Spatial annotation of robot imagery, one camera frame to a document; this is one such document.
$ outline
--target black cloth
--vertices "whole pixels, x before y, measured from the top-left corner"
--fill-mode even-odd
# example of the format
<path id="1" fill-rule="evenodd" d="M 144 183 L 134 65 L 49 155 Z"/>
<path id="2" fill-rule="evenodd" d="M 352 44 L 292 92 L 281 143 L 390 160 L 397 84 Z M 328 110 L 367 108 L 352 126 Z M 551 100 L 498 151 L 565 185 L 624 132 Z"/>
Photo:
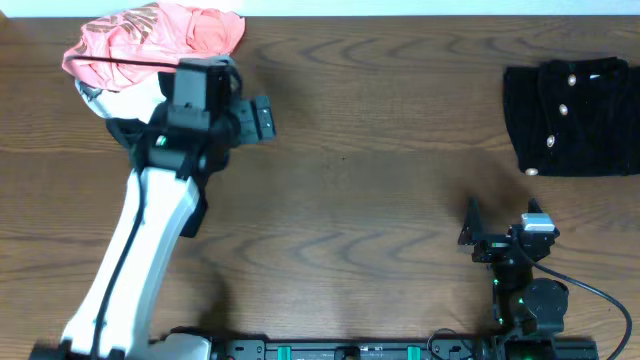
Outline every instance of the black cloth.
<path id="1" fill-rule="evenodd" d="M 639 173 L 639 85 L 640 68 L 617 58 L 507 68 L 504 113 L 520 171 L 546 176 Z"/>

